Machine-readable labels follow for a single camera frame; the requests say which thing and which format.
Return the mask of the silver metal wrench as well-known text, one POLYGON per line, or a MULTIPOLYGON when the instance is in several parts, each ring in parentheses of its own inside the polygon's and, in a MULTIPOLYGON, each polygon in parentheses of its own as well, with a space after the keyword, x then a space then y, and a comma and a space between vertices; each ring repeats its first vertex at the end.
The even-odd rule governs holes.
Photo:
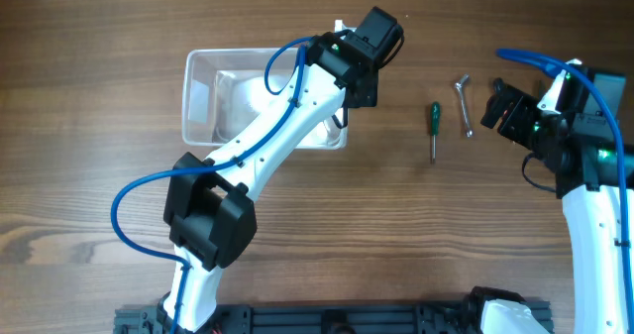
POLYGON ((474 129, 471 122, 471 117, 468 109, 467 97, 465 95, 465 86, 470 80, 470 76, 468 74, 464 74, 458 81, 455 82, 454 88, 457 91, 461 110, 465 125, 465 134, 467 138, 471 138, 474 135, 474 129))

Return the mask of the clear plastic container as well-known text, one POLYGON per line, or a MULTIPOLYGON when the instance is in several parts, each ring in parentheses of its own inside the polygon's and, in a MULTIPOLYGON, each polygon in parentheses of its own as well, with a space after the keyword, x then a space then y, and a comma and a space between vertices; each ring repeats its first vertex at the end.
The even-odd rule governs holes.
POLYGON ((296 49, 283 52, 264 85, 275 48, 194 50, 186 60, 181 134, 190 146, 220 147, 238 136, 275 100, 294 71, 296 49))

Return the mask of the black red screwdriver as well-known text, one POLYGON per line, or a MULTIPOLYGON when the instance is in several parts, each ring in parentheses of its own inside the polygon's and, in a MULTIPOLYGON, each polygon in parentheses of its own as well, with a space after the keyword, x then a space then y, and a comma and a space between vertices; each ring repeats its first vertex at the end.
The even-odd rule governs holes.
POLYGON ((499 77, 493 81, 492 86, 495 95, 501 94, 506 87, 504 81, 499 77))

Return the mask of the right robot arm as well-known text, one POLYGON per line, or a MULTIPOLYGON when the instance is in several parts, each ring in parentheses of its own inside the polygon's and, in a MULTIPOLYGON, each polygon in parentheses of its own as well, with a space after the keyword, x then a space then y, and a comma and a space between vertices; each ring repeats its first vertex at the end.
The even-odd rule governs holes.
POLYGON ((572 245, 575 330, 633 330, 633 148, 616 114, 626 78, 568 64, 536 98, 497 78, 481 124, 555 176, 572 245))

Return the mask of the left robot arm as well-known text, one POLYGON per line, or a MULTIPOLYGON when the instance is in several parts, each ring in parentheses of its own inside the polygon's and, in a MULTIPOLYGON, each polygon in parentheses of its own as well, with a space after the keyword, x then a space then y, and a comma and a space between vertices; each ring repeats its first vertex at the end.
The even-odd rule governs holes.
POLYGON ((209 328, 222 272, 255 237, 255 203, 273 173, 318 124, 375 106, 378 73, 403 43, 397 19, 378 7, 353 30, 288 43, 293 73, 274 102, 207 159, 187 153, 174 164, 163 220, 183 263, 162 304, 170 332, 209 328))

